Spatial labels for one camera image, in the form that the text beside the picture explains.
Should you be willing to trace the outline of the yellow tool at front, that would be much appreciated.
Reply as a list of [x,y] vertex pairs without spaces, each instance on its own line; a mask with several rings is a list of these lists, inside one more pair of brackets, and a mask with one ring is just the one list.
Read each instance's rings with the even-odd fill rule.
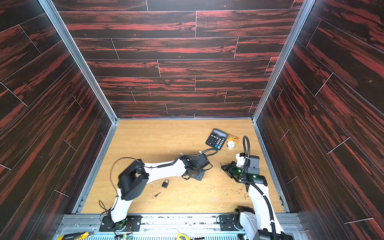
[[187,235],[184,235],[182,233],[178,233],[176,240],[190,240],[190,237],[188,237]]

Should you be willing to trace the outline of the aluminium corner post left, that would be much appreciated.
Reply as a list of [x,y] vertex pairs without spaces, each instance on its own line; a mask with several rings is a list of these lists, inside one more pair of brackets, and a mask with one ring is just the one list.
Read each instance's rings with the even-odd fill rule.
[[68,28],[66,27],[63,19],[61,18],[59,12],[57,11],[53,1],[49,0],[38,0],[39,4],[43,8],[44,12],[48,16],[49,20],[51,21],[52,25],[56,29],[57,33],[59,34],[60,38],[62,39],[64,45],[70,52],[71,56],[73,57],[75,63],[81,70],[83,76],[85,77],[86,81],[90,85],[92,91],[94,92],[95,96],[101,103],[103,109],[105,110],[107,116],[109,117],[110,121],[113,125],[117,125],[119,118],[115,114],[114,110],[112,109],[111,105],[109,104],[105,94],[103,93],[100,85],[98,84],[95,76],[93,75],[92,71],[90,70],[86,60],[84,59],[83,55],[81,54],[78,46],[76,45],[73,37],[71,36]]

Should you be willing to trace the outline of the grey padlock near left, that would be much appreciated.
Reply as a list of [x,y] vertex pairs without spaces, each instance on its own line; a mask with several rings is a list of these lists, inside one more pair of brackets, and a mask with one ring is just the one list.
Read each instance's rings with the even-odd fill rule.
[[169,180],[169,179],[165,179],[165,180],[164,180],[164,182],[162,183],[162,188],[165,188],[165,189],[167,189],[167,188],[168,188],[168,186],[169,186],[169,182],[170,182],[170,180]]

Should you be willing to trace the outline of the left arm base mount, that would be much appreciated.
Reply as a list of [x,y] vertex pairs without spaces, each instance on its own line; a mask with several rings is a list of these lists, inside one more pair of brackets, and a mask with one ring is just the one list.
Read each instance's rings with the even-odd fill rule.
[[110,216],[104,216],[100,225],[100,232],[138,232],[140,230],[142,216],[127,215],[120,222],[114,223]]

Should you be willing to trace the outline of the orange snack packet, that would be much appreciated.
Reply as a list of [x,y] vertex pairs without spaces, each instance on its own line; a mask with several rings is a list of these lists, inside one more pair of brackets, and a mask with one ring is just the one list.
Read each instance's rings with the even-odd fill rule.
[[235,144],[240,140],[239,137],[235,135],[228,134],[228,141],[233,141]]

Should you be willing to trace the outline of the white label roll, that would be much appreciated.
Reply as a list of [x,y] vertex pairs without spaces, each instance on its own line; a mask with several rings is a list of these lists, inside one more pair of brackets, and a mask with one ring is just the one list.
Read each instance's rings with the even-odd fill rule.
[[228,149],[234,149],[236,146],[236,142],[235,141],[232,141],[232,140],[228,140],[227,141],[227,148]]

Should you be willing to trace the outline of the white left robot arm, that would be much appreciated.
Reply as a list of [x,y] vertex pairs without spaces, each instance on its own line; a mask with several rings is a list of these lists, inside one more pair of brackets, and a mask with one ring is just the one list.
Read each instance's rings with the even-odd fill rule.
[[201,181],[205,171],[213,165],[207,155],[179,155],[175,160],[163,163],[143,163],[141,159],[131,158],[133,162],[118,176],[117,196],[110,217],[113,223],[123,221],[132,201],[138,198],[147,184],[171,177]]

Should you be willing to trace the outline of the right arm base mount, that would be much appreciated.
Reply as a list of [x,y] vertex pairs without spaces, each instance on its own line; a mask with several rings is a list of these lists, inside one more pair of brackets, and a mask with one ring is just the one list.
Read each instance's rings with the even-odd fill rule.
[[240,224],[240,214],[242,212],[254,214],[254,209],[246,206],[237,206],[231,214],[222,214],[217,217],[217,224],[221,231],[242,231],[244,228]]

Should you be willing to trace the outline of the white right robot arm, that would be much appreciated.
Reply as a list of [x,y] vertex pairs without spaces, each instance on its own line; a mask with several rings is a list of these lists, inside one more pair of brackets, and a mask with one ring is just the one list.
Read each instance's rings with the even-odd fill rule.
[[221,169],[235,182],[245,185],[253,207],[237,206],[232,215],[221,215],[221,229],[244,231],[240,240],[292,240],[294,237],[285,233],[271,204],[267,180],[260,175],[260,158],[239,153],[236,159]]

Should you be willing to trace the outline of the aluminium corner post right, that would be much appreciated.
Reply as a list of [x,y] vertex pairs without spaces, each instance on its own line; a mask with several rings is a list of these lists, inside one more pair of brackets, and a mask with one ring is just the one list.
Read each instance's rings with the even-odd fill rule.
[[262,109],[264,105],[266,104],[268,97],[270,96],[273,87],[280,75],[280,72],[282,71],[286,60],[288,59],[288,56],[313,8],[313,5],[315,3],[315,0],[306,0],[304,1],[302,7],[299,10],[299,13],[297,15],[297,18],[293,24],[293,27],[288,35],[288,38],[286,40],[286,43],[278,57],[278,60],[276,62],[276,65],[271,73],[271,76],[269,78],[269,81],[267,83],[267,86],[265,88],[265,91],[261,97],[261,100],[259,101],[258,107],[253,115],[252,122],[254,126],[257,124],[257,120],[262,112]]

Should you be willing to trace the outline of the aluminium corner post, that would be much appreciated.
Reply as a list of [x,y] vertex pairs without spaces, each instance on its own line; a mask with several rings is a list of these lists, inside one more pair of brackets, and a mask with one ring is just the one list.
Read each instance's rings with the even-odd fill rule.
[[113,125],[117,125],[119,118],[115,114],[114,110],[112,109],[111,105],[109,104],[105,94],[103,93],[100,85],[98,84],[95,76],[93,75],[92,71],[90,70],[86,60],[84,59],[83,55],[81,54],[78,46],[76,45],[73,37],[71,36],[68,28],[66,27],[63,19],[61,18],[59,12],[57,11],[53,1],[49,0],[38,0],[39,4],[43,8],[44,12],[48,16],[49,20],[51,21],[52,25],[56,29],[57,33],[59,34],[60,38],[62,39],[64,45],[70,52],[71,56],[73,57],[75,63],[81,70],[83,76],[85,77],[86,81],[90,85],[92,91],[94,92],[95,96],[101,103],[103,109],[105,110],[107,116],[109,117],[110,121]]
[[288,35],[288,38],[286,40],[286,43],[278,57],[278,60],[276,62],[276,65],[271,73],[271,76],[269,78],[269,81],[267,83],[267,86],[265,88],[265,91],[261,97],[261,100],[259,101],[258,107],[253,115],[252,122],[254,126],[257,124],[257,120],[262,112],[262,109],[264,105],[266,104],[268,97],[270,96],[273,87],[280,75],[280,72],[282,71],[286,60],[288,59],[288,56],[313,8],[313,5],[315,3],[315,0],[306,0],[304,1],[302,7],[299,10],[299,13],[297,15],[297,18],[293,24],[293,27]]

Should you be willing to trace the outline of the black desktop calculator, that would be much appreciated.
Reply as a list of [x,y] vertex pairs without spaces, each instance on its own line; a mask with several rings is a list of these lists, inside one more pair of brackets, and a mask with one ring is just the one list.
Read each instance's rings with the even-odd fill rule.
[[219,129],[213,129],[206,141],[206,145],[219,151],[224,146],[227,138],[227,133]]

